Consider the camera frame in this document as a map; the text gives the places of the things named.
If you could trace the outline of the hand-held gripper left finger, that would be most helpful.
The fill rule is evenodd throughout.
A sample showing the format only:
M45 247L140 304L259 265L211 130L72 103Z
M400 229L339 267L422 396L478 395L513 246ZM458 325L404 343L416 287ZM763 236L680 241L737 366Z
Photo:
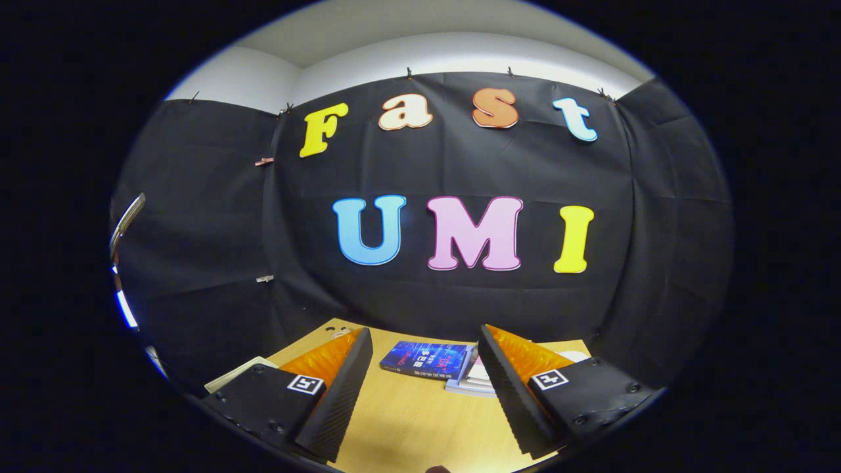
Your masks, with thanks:
M334 463L372 354L363 327L283 367L255 363L201 404L271 448Z

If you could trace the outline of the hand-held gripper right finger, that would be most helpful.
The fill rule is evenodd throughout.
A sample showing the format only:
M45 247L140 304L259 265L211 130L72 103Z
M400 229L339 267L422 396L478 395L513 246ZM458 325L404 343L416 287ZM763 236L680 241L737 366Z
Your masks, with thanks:
M601 357L573 362L491 325L478 350L520 451L534 460L585 448L658 397Z

